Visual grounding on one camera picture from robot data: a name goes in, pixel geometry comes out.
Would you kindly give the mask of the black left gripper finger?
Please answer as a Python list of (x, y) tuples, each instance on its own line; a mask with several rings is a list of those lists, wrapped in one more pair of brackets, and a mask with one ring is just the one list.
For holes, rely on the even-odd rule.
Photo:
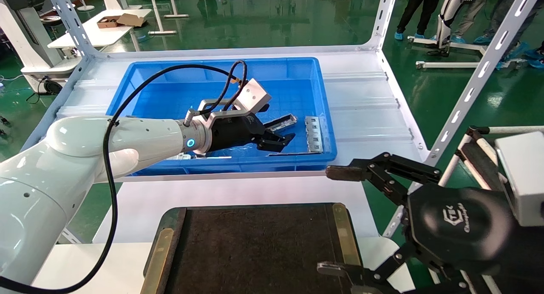
[(280, 153), (296, 136), (295, 133), (290, 133), (285, 136), (278, 135), (274, 132), (264, 132), (263, 135), (256, 139), (258, 150)]
[(262, 121), (260, 115), (266, 113), (270, 108), (270, 104), (265, 104), (256, 112), (251, 112), (251, 130), (265, 130), (265, 122)]

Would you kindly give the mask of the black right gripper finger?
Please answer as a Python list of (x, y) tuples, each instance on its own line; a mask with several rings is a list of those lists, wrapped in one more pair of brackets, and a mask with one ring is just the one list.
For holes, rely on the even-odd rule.
[(404, 206), (408, 189), (393, 176), (419, 184), (437, 184), (442, 172), (435, 167), (384, 152), (369, 160), (353, 159), (347, 166), (327, 166), (325, 174), (336, 181), (368, 181), (395, 205)]
[[(405, 243), (375, 270), (369, 270), (352, 264), (325, 261), (317, 264), (317, 271), (320, 274), (334, 275), (348, 279), (351, 282), (352, 294), (400, 294), (400, 291), (393, 288), (392, 284), (388, 281), (388, 277), (404, 265), (408, 259), (421, 255), (423, 255), (423, 252), (415, 244)], [(404, 293), (467, 294), (468, 284), (457, 278)]]

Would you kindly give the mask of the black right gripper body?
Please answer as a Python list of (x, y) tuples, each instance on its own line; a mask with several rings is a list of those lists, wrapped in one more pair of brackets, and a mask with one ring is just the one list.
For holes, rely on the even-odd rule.
[(543, 228), (521, 226), (501, 192), (420, 187), (407, 197), (424, 260), (478, 275), (543, 280)]

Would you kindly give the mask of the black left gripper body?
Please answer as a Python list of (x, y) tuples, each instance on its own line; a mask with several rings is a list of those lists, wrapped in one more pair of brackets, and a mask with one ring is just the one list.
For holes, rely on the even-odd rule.
[(265, 126), (253, 113), (246, 116), (221, 118), (211, 127), (209, 152), (253, 143), (264, 135)]

